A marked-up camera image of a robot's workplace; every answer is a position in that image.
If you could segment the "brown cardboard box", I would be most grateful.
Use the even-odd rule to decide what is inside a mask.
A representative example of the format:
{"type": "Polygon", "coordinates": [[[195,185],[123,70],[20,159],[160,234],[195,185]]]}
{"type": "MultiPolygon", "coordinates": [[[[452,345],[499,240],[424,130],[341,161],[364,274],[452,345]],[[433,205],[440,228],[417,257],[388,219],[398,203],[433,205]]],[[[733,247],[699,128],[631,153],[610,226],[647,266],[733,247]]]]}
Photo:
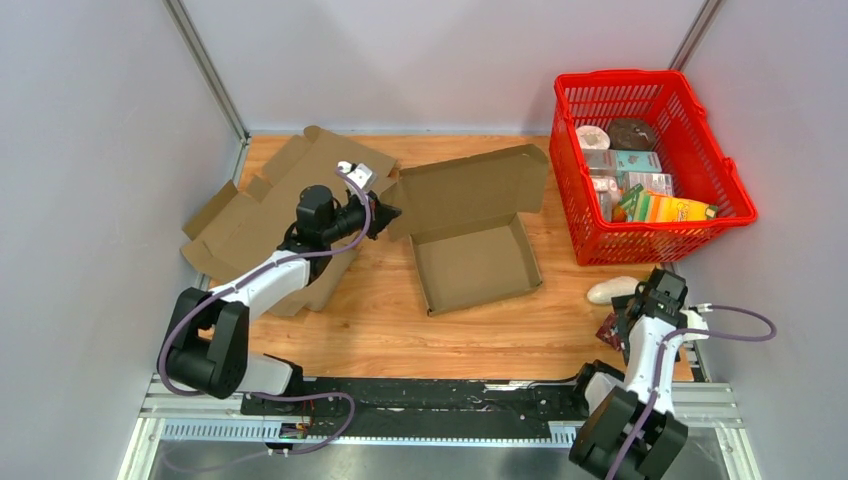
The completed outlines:
{"type": "Polygon", "coordinates": [[[531,294],[543,279],[521,221],[538,213],[547,155],[533,144],[403,168],[380,196],[401,214],[430,316],[531,294]]]}

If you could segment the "brown cardboard sheet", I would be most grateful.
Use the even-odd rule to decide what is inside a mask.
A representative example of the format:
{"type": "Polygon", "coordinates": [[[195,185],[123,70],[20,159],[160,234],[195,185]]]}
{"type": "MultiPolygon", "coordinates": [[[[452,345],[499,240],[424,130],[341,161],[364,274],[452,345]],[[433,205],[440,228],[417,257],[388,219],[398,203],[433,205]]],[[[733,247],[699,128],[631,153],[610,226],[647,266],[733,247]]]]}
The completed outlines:
{"type": "Polygon", "coordinates": [[[260,265],[282,243],[295,220],[301,191],[325,185],[342,200],[344,182],[335,175],[340,161],[363,163],[377,174],[373,190],[390,185],[397,160],[318,126],[296,135],[264,165],[241,192],[229,181],[186,223],[184,258],[198,272],[223,284],[260,265]]]}

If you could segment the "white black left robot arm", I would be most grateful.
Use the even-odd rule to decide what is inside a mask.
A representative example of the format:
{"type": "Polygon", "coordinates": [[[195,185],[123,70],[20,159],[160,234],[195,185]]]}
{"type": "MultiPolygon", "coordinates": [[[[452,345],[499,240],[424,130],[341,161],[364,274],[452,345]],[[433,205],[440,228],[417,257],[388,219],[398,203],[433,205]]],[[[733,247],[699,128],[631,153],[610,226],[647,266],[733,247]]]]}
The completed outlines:
{"type": "Polygon", "coordinates": [[[294,222],[265,261],[229,283],[211,290],[191,287],[178,296],[157,359],[165,388],[181,396],[220,399],[248,393],[267,398],[283,415],[299,411],[306,390],[293,379],[294,365],[249,353],[251,323],[313,284],[334,256],[347,252],[335,248],[335,242],[352,236],[357,246],[364,238],[374,239],[401,214],[357,186],[349,187],[344,205],[323,185],[303,190],[294,222]]]}

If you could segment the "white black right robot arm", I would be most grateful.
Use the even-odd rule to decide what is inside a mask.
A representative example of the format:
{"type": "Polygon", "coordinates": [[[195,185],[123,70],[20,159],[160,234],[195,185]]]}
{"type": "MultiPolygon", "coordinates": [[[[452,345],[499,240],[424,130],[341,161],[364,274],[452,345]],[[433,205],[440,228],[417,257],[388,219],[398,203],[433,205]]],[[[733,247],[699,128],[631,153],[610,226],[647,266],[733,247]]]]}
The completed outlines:
{"type": "Polygon", "coordinates": [[[687,441],[672,400],[687,293],[682,277],[656,268],[632,294],[613,301],[627,336],[626,369],[587,364],[570,391],[572,409],[587,420],[569,459],[596,479],[660,479],[687,441]]]}

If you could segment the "orange yellow product box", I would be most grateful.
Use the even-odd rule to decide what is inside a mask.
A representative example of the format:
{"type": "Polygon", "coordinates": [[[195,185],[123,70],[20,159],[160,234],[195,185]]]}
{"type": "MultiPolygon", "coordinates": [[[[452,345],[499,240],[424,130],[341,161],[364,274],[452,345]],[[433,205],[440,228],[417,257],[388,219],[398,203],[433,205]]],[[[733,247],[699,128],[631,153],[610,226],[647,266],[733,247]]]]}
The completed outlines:
{"type": "Polygon", "coordinates": [[[648,192],[640,195],[632,219],[645,223],[709,221],[715,219],[717,213],[714,205],[648,192]]]}

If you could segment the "green product box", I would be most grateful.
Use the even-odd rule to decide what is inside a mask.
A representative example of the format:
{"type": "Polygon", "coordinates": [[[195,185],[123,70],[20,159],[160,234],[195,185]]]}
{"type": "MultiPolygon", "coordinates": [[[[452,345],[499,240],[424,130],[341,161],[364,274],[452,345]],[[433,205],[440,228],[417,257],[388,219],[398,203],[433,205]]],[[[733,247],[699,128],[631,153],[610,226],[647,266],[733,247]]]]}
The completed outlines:
{"type": "Polygon", "coordinates": [[[625,223],[633,220],[636,204],[643,190],[644,187],[641,184],[636,184],[624,192],[621,200],[613,208],[612,220],[615,223],[625,223]]]}

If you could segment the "pink white product box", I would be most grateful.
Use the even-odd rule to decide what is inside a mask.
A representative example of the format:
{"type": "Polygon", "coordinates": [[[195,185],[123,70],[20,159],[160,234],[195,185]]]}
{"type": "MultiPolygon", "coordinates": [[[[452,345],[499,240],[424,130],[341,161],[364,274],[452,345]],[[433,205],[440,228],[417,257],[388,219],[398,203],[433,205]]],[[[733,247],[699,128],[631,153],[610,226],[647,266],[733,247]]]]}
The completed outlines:
{"type": "Polygon", "coordinates": [[[628,172],[621,178],[609,175],[592,175],[590,177],[601,216],[605,221],[614,220],[614,208],[623,200],[625,194],[632,188],[641,186],[643,191],[653,194],[671,196],[674,194],[672,176],[665,173],[628,172]]]}

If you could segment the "teal product box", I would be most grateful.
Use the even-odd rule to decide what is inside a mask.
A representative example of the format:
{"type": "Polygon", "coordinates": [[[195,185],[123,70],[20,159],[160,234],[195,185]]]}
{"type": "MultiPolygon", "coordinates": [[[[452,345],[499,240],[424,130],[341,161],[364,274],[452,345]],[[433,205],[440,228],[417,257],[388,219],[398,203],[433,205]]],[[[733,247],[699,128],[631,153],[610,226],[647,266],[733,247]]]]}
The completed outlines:
{"type": "Polygon", "coordinates": [[[629,172],[661,173],[659,156],[651,151],[582,150],[593,175],[618,175],[629,172]]]}

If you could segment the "white egg-shaped object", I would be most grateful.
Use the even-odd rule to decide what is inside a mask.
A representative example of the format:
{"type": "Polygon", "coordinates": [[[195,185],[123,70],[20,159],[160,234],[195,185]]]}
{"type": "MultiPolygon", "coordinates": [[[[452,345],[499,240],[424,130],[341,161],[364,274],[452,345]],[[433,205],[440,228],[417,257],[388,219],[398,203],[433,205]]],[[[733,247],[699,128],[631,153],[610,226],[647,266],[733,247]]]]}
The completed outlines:
{"type": "Polygon", "coordinates": [[[587,294],[587,300],[595,305],[610,305],[612,299],[635,293],[640,280],[631,276],[618,276],[599,282],[592,286],[587,294]]]}

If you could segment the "dark red snack packet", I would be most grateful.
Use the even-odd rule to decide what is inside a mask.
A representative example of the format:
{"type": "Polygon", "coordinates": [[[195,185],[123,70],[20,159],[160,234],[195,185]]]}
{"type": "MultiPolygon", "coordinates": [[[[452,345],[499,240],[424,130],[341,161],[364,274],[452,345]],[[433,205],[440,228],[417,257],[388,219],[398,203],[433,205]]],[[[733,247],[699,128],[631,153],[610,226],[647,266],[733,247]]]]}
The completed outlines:
{"type": "Polygon", "coordinates": [[[610,313],[595,333],[595,336],[615,351],[623,350],[623,341],[618,333],[618,316],[610,313]]]}

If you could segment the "white round container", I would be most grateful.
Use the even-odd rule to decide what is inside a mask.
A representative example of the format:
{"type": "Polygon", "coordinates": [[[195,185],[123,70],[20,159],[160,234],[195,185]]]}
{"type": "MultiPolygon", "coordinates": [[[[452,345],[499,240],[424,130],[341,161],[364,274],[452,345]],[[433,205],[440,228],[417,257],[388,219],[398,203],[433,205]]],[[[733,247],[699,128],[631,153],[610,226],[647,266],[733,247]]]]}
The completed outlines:
{"type": "Polygon", "coordinates": [[[575,129],[582,150],[608,150],[611,147],[609,135],[595,125],[581,125],[575,129]]]}

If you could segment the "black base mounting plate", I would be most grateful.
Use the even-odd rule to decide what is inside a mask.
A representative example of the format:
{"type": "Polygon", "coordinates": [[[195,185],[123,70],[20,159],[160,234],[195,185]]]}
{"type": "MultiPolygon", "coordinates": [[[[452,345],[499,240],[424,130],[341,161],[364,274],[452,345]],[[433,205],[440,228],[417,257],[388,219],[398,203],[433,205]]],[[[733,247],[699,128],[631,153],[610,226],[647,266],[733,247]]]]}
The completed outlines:
{"type": "Polygon", "coordinates": [[[296,393],[343,392],[344,399],[284,403],[250,397],[250,416],[311,420],[316,436],[335,432],[349,414],[347,437],[521,440],[549,437],[552,421],[583,423],[585,401],[570,379],[559,381],[312,377],[296,393]]]}

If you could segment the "aluminium rail frame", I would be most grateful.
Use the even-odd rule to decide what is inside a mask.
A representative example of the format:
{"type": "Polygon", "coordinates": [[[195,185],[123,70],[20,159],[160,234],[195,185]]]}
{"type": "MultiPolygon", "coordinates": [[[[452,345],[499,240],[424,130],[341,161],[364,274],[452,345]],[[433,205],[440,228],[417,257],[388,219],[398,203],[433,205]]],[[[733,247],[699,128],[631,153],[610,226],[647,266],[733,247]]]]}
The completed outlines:
{"type": "MultiPolygon", "coordinates": [[[[437,439],[347,437],[353,415],[324,436],[311,420],[250,416],[240,407],[250,396],[181,397],[152,379],[142,403],[120,477],[123,479],[233,478],[542,478],[580,479],[568,458],[583,423],[552,421],[544,439],[437,439]]],[[[310,395],[355,401],[347,393],[310,395]]]]}

